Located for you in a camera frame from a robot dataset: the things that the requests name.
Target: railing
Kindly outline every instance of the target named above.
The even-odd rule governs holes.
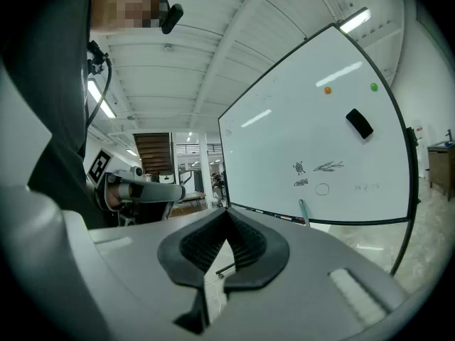
[[[221,144],[207,144],[207,152],[222,154]],[[199,144],[177,144],[177,154],[199,154]]]

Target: cable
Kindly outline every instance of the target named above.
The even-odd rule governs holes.
[[[221,300],[220,300],[220,296],[218,295],[218,287],[216,286],[216,296],[218,298],[218,301],[220,302],[220,314],[221,314]]]
[[[95,116],[97,116],[98,111],[100,110],[101,104],[105,100],[107,90],[109,89],[109,85],[111,84],[111,79],[112,79],[112,63],[109,58],[106,58],[106,64],[107,64],[107,81],[106,81],[106,87],[105,90],[103,91],[100,100],[97,103],[97,106],[95,106],[95,109],[93,110],[92,114],[90,115],[89,119],[87,120],[86,124],[86,129],[90,126],[92,123],[93,119]]]
[[[220,281],[221,279],[217,278],[214,281],[211,281],[210,283],[204,283],[205,286],[209,286],[210,284],[214,284],[216,281]]]

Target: black whiteboard eraser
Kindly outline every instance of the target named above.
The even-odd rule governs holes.
[[[347,114],[346,119],[355,127],[362,138],[367,139],[373,133],[370,123],[357,109],[353,109]]]

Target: staircase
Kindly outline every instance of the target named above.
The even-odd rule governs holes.
[[[159,175],[165,171],[173,173],[169,133],[135,134],[139,157],[145,173]]]

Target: white wall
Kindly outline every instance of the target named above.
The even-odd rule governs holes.
[[[87,145],[85,148],[85,160],[84,170],[87,173],[92,165],[96,155],[100,152],[100,149],[104,148],[112,154],[115,154],[119,159],[124,161],[129,166],[142,167],[141,161],[138,156],[132,156],[130,153],[123,148],[117,148],[113,145],[103,144],[99,141],[94,140],[90,136],[87,137]]]
[[[428,31],[416,20],[416,0],[405,0],[405,37],[392,91],[406,126],[421,124],[427,145],[455,133],[455,74]]]

